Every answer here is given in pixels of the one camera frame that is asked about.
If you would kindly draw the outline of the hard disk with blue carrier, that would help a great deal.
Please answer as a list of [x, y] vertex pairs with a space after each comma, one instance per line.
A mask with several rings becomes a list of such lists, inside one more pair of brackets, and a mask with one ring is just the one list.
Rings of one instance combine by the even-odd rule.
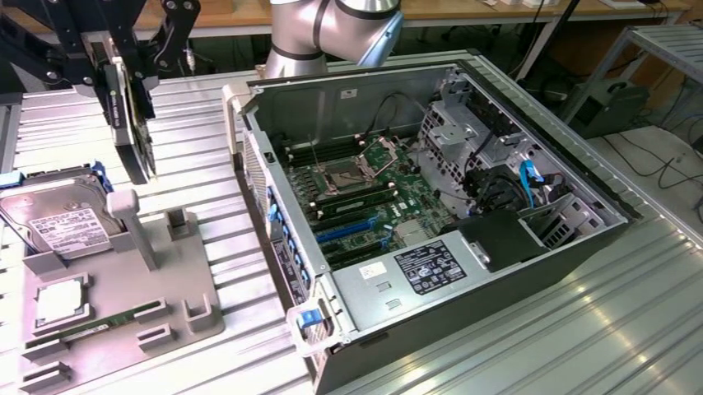
[[72, 260], [111, 249], [123, 222], [107, 211], [113, 192], [103, 163], [25, 174], [0, 173], [0, 221], [31, 253]]

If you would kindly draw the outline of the long black expansion slot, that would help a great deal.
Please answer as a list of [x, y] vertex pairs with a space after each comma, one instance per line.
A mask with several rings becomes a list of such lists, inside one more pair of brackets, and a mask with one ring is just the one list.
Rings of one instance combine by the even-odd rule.
[[375, 241], [373, 243], [364, 244], [360, 247], [356, 247], [352, 249], [343, 249], [339, 252], [333, 252], [328, 254], [327, 260], [328, 261], [344, 261], [348, 259], [357, 258], [369, 253], [375, 253], [379, 250], [383, 250], [385, 245], [387, 243], [384, 241]]
[[368, 259], [381, 256], [387, 252], [387, 249], [360, 249], [359, 251], [347, 251], [345, 253], [340, 253], [332, 256], [327, 261], [329, 263], [331, 269], [339, 270], [340, 268], [349, 267], [356, 263], [360, 263]]

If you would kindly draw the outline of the black fan shroud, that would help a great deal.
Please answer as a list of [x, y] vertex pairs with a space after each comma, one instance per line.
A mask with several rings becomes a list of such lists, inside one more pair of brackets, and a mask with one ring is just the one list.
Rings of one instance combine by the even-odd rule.
[[493, 210], [451, 224], [469, 243], [488, 255], [489, 272], [496, 272], [546, 254], [550, 250], [520, 221], [515, 211]]

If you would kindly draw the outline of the silver chipset heat sink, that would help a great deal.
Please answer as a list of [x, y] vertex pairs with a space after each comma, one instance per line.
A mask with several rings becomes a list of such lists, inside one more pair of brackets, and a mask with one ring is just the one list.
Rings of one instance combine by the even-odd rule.
[[405, 245], [417, 244], [432, 238], [429, 230], [416, 219], [401, 222], [395, 227], [395, 234]]

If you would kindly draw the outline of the blue expansion slot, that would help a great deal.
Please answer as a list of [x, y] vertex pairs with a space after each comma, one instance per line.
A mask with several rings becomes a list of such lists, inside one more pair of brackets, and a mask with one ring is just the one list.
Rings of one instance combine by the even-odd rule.
[[343, 238], [347, 235], [353, 235], [359, 232], [364, 232], [367, 230], [371, 230], [373, 228], [373, 225], [375, 225], [373, 221], [364, 221], [364, 222], [359, 222], [352, 225], [343, 226], [341, 228], [336, 230], [331, 230], [327, 233], [317, 235], [316, 242], [325, 243], [328, 241]]

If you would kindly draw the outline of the metal slat side table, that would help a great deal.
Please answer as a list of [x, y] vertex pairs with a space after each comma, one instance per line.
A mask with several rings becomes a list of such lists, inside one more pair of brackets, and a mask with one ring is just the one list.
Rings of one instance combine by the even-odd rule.
[[663, 60], [671, 67], [703, 85], [703, 27], [686, 25], [628, 26], [622, 30], [580, 92], [567, 100], [559, 118], [568, 123], [595, 83], [607, 75], [614, 62], [628, 44], [634, 44]]

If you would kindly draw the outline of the black RAM slot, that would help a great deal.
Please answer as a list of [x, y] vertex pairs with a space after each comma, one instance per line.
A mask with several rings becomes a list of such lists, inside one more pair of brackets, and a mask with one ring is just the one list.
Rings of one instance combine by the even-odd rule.
[[[357, 142], [352, 137], [345, 137], [340, 139], [332, 139], [324, 142], [315, 142], [316, 151], [344, 151], [352, 150], [357, 147]], [[307, 151], [309, 150], [308, 142], [301, 142], [299, 144], [291, 144], [287, 146], [288, 152]]]
[[291, 149], [288, 154], [295, 158], [315, 157], [319, 159], [352, 156], [360, 152], [360, 146], [355, 142], [328, 142]]
[[[352, 157], [357, 154], [356, 151], [317, 151], [316, 155], [319, 157], [320, 164], [329, 160], [344, 159]], [[304, 167], [315, 164], [311, 151], [300, 151], [292, 154], [292, 159], [289, 160], [291, 167]]]
[[316, 162], [325, 162], [337, 160], [349, 156], [355, 156], [360, 149], [355, 146], [317, 146], [312, 148], [301, 148], [289, 153], [288, 163], [296, 166], [313, 165]]

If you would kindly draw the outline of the perforated metal drive cage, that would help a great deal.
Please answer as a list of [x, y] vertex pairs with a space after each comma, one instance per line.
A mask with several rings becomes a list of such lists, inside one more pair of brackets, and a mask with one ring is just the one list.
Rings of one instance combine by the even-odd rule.
[[488, 127], [503, 114], [481, 121], [465, 105], [436, 100], [429, 104], [419, 132], [419, 164], [427, 181], [439, 188], [459, 192], [468, 170], [487, 170], [504, 165], [516, 154], [527, 135], [508, 123], [497, 131]]

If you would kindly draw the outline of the green motherboard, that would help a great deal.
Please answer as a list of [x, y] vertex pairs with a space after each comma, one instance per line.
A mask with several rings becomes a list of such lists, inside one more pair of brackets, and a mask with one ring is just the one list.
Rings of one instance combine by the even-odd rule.
[[[432, 187], [420, 173], [420, 151], [407, 149], [395, 138], [385, 137], [396, 146], [399, 158], [383, 173], [373, 179], [364, 177], [364, 184], [351, 187], [341, 193], [327, 193], [327, 182], [323, 176], [325, 167], [341, 163], [353, 163], [356, 165], [356, 156], [379, 137], [385, 136], [353, 136], [352, 138], [360, 146], [360, 152], [352, 157], [323, 162], [320, 164], [321, 172], [317, 172], [315, 165], [291, 167], [288, 150], [285, 149], [284, 151], [284, 172], [308, 220], [315, 242], [316, 236], [331, 230], [364, 221], [375, 222], [371, 230], [347, 235], [325, 243], [316, 242], [325, 260], [328, 254], [343, 249], [360, 247], [375, 241], [387, 243], [384, 249], [388, 250], [388, 253], [411, 246], [405, 245], [395, 234], [395, 227], [404, 221], [416, 219], [429, 230], [432, 237], [435, 237], [441, 228], [457, 219], [457, 215], [452, 213], [451, 207], [443, 201], [449, 196], [448, 193]], [[323, 220], [316, 218], [313, 213], [316, 203], [335, 202], [388, 190], [397, 192], [392, 202]]]

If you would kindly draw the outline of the wooden desk white frame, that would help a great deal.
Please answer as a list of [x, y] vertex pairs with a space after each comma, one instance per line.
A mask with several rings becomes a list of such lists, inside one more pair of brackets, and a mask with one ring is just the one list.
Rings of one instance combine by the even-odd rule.
[[602, 0], [560, 0], [559, 3], [530, 8], [522, 3], [483, 0], [401, 0], [407, 27], [475, 26], [492, 24], [543, 23], [534, 46], [519, 65], [518, 78], [524, 78], [550, 45], [551, 39], [568, 21], [608, 21], [655, 18], [672, 25], [694, 5], [686, 0], [660, 0], [652, 8], [614, 8]]
[[[133, 28], [139, 25], [139, 18], [145, 4], [147, 0], [113, 0], [113, 5], [108, 7], [109, 29], [93, 32], [103, 32], [109, 35], [119, 54], [127, 61], [128, 71], [131, 72], [136, 72], [140, 69], [139, 46], [147, 43], [147, 41], [140, 42], [137, 40], [133, 32]], [[200, 10], [201, 4], [197, 0], [197, 18], [192, 30], [195, 28], [253, 27], [271, 24], [271, 8], [268, 6], [261, 6], [257, 11], [245, 9], [243, 16], [236, 15], [233, 12], [201, 16]], [[52, 44], [57, 42], [53, 32], [19, 9], [11, 8], [7, 11], [7, 15], [12, 16], [41, 39]]]

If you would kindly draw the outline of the silver CPU chip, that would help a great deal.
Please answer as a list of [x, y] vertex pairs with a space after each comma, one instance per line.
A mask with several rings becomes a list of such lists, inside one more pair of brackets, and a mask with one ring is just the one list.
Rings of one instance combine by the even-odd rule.
[[47, 325], [83, 312], [84, 287], [77, 280], [63, 281], [39, 289], [36, 321]]

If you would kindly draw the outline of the green RAM stick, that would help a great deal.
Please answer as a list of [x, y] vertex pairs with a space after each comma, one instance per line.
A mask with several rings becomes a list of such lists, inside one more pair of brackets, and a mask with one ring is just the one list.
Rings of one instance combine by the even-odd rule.
[[92, 335], [96, 335], [97, 333], [105, 332], [109, 329], [115, 329], [123, 325], [127, 325], [136, 320], [137, 313], [139, 312], [136, 310], [128, 310], [125, 313], [115, 314], [107, 318], [97, 319], [95, 322], [83, 323], [75, 328], [65, 328], [49, 332], [45, 335], [24, 342], [24, 347], [32, 348], [55, 340], [64, 342], [77, 341]]

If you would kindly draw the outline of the black box device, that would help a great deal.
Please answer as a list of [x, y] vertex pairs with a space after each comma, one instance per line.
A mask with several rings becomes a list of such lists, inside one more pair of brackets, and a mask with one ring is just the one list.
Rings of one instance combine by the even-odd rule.
[[570, 126], [584, 139], [622, 132], [644, 108], [648, 98], [646, 86], [623, 78], [600, 80], [595, 83]]

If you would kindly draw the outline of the black Nvidia graphics card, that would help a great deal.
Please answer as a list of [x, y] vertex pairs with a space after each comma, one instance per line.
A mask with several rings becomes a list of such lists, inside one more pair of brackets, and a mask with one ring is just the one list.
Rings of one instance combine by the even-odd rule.
[[103, 106], [111, 138], [132, 184], [147, 184], [156, 176], [152, 137], [147, 121], [155, 118], [151, 89], [159, 85], [155, 76], [128, 71], [113, 40], [103, 40], [107, 60], [99, 64], [96, 97]]

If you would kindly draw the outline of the dark installed RAM stick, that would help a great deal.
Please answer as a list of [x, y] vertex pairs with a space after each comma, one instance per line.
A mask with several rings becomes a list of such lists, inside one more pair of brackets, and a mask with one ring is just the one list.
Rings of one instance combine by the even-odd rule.
[[396, 195], [397, 192], [395, 190], [388, 190], [369, 193], [363, 196], [349, 197], [335, 202], [320, 202], [315, 204], [313, 213], [320, 220], [341, 216], [353, 211], [392, 202]]

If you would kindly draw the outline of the metal disk bay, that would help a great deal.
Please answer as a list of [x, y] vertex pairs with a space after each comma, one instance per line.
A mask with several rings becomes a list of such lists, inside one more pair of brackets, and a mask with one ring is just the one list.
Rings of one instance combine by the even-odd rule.
[[607, 207], [598, 208], [574, 193], [542, 207], [519, 212], [519, 218], [536, 235], [542, 245], [556, 249], [579, 239], [626, 223], [624, 217]]

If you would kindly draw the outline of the grey parts rack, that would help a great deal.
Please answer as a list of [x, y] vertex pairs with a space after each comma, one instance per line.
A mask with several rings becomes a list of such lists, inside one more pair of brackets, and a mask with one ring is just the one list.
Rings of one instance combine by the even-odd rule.
[[[132, 190], [109, 193], [107, 211], [127, 230], [109, 237], [111, 249], [72, 260], [55, 252], [24, 258], [24, 301], [17, 391], [57, 395], [120, 369], [199, 342], [224, 329], [215, 281], [196, 217], [184, 209], [153, 221], [137, 217]], [[36, 321], [39, 289], [77, 280], [83, 312], [47, 325]], [[136, 310], [136, 320], [73, 342], [24, 342]]]

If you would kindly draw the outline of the metal socket cover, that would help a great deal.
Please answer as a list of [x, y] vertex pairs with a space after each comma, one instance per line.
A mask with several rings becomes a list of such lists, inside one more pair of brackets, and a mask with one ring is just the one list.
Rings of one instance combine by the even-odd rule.
[[397, 161], [396, 146], [385, 137], [379, 137], [356, 156], [356, 165], [367, 179], [376, 178]]

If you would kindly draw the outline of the grey power supply unit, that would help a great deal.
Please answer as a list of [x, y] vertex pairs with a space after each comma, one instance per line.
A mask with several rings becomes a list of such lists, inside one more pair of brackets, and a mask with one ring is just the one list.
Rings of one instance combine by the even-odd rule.
[[355, 328], [373, 332], [488, 280], [489, 255], [459, 231], [333, 272]]

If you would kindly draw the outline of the open grey PC case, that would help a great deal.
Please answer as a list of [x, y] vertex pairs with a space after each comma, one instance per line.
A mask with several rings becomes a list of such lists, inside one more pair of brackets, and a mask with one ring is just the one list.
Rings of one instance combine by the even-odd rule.
[[[504, 165], [465, 172], [459, 192], [425, 179], [449, 195], [443, 201], [457, 215], [453, 222], [493, 210], [519, 215], [574, 193], [598, 208], [620, 214], [626, 223], [489, 272], [487, 281], [439, 306], [361, 333], [333, 282], [337, 270], [323, 257], [284, 172], [284, 151], [291, 144], [356, 135], [395, 138], [407, 149], [419, 151], [421, 121], [436, 100], [465, 105], [484, 122], [503, 114], [508, 120], [495, 121], [491, 130], [514, 123], [527, 135]], [[283, 305], [291, 345], [312, 376], [315, 395], [344, 390], [372, 371], [469, 328], [516, 318], [518, 330], [526, 331], [554, 318], [567, 304], [586, 307], [583, 295], [570, 292], [556, 298], [554, 293], [586, 261], [626, 233], [638, 213], [588, 168], [588, 154], [579, 149], [570, 127], [481, 55], [249, 80], [232, 86], [223, 101], [239, 138], [233, 168]], [[277, 200], [272, 222], [267, 218], [268, 187]], [[451, 224], [435, 237], [459, 231]], [[295, 253], [301, 259], [299, 270], [291, 266]], [[307, 290], [301, 269], [309, 277]], [[308, 309], [319, 309], [324, 320], [300, 329], [296, 317]]]

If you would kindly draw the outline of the CPU socket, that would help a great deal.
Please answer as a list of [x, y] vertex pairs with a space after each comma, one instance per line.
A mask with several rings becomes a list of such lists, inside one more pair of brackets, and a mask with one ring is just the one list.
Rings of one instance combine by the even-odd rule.
[[353, 163], [327, 166], [323, 176], [329, 194], [341, 193], [351, 187], [365, 183], [364, 174]]

